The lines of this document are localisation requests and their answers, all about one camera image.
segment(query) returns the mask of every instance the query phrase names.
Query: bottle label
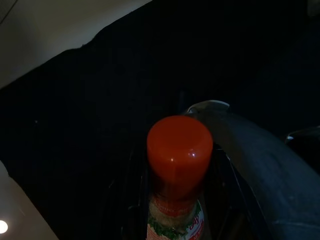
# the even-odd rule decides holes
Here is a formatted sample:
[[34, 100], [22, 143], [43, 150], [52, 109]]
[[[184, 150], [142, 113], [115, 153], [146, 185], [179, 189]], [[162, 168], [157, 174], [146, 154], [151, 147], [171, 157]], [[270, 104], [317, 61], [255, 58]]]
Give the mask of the bottle label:
[[190, 222], [180, 229], [163, 226], [149, 214], [146, 240], [199, 240], [205, 226], [205, 216], [200, 202]]

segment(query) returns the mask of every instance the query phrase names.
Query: light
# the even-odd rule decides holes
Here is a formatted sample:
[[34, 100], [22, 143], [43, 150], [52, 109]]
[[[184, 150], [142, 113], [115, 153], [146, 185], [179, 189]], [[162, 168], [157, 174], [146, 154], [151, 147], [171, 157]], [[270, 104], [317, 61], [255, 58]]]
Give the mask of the light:
[[4, 234], [8, 230], [8, 224], [0, 220], [0, 234]]

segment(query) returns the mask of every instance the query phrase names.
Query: bottle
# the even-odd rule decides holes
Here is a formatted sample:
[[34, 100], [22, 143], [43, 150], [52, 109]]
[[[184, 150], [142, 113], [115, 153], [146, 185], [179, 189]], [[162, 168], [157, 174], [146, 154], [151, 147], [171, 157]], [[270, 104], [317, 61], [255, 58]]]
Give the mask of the bottle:
[[210, 131], [188, 116], [158, 121], [147, 136], [151, 169], [147, 240], [200, 239], [204, 213], [198, 201], [213, 149]]

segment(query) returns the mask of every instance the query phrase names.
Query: black fabric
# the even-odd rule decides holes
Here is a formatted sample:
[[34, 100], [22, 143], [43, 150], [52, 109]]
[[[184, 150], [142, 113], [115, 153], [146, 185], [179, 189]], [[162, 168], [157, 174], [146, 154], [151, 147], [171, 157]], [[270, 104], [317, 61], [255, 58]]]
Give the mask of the black fabric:
[[154, 0], [0, 91], [0, 159], [59, 239], [112, 239], [134, 143], [181, 92], [231, 100], [306, 23], [304, 0]]

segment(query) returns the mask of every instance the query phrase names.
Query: red cap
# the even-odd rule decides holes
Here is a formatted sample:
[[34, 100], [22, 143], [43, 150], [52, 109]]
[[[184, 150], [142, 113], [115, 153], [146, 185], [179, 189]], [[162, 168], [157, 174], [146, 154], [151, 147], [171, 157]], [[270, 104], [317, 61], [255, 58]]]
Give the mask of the red cap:
[[160, 181], [161, 195], [168, 200], [188, 197], [209, 166], [213, 139], [209, 130], [188, 116], [158, 121], [147, 137], [149, 164]]

